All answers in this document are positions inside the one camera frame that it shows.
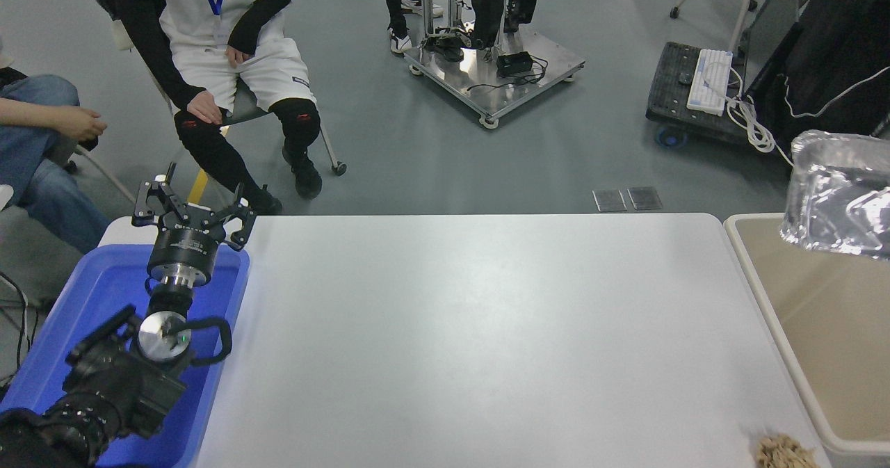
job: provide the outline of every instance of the jeans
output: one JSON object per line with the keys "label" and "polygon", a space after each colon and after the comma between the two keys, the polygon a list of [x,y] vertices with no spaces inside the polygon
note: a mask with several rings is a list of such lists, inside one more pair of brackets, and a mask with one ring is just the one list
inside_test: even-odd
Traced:
{"label": "jeans", "polygon": [[[0,97],[47,106],[79,104],[74,86],[52,75],[13,82],[0,88]],[[109,221],[69,173],[45,158],[59,136],[51,129],[0,126],[0,183],[13,186],[10,204],[86,254],[99,243]]]}

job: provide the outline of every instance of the hand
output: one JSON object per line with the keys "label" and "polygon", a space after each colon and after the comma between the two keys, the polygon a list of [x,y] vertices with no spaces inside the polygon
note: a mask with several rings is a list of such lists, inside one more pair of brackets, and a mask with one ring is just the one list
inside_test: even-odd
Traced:
{"label": "hand", "polygon": [[185,110],[203,122],[216,125],[223,123],[223,113],[220,112],[220,107],[216,106],[210,91],[201,91],[196,97],[191,98]]}
{"label": "hand", "polygon": [[54,129],[76,142],[90,141],[102,135],[108,124],[98,120],[101,115],[80,106],[54,106]]}
{"label": "hand", "polygon": [[241,51],[235,49],[235,47],[228,46],[225,49],[225,57],[229,59],[229,66],[235,68],[236,66],[241,65],[241,63],[248,61],[248,59],[251,59],[254,56],[248,55],[248,53],[242,53]]}

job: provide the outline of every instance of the gray floor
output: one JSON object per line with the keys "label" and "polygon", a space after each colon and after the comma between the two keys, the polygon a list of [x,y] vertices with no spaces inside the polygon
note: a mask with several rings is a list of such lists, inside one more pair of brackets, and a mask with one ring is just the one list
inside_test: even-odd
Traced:
{"label": "gray floor", "polygon": [[[257,181],[288,214],[464,214],[596,212],[592,190],[654,186],[664,211],[718,218],[781,211],[787,170],[752,148],[694,138],[683,149],[654,142],[646,98],[665,41],[726,46],[735,0],[540,0],[533,27],[587,67],[486,130],[477,114],[388,50],[384,0],[296,0],[289,36],[309,66],[334,148],[349,165],[325,171],[312,202],[293,191],[273,117],[236,126],[229,139]],[[419,16],[410,15],[416,36]],[[181,161],[184,195],[197,168],[136,53],[114,49],[108,17],[92,0],[0,0],[0,31],[16,67],[61,75],[84,106],[108,122],[95,156],[127,186]],[[327,166],[317,142],[312,158]],[[82,158],[80,185],[109,217],[131,207]],[[207,192],[206,204],[219,204]],[[19,209],[0,214],[0,269],[32,298],[54,297],[79,256]],[[9,297],[0,291],[0,297]],[[0,374],[14,369],[14,331],[0,320]]]}

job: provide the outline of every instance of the clear plastic bag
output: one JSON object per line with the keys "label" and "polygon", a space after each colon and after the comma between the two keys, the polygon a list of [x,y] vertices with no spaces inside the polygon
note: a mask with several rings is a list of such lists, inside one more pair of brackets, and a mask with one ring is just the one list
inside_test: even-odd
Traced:
{"label": "clear plastic bag", "polygon": [[782,238],[890,260],[890,141],[810,130],[791,152]]}

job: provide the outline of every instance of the white keyboard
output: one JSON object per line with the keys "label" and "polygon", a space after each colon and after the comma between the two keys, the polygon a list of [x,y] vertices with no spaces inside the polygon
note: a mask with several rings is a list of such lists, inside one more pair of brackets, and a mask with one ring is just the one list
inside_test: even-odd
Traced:
{"label": "white keyboard", "polygon": [[699,63],[695,66],[693,88],[689,91],[686,108],[722,116],[731,66],[731,51],[702,49],[699,52]]}

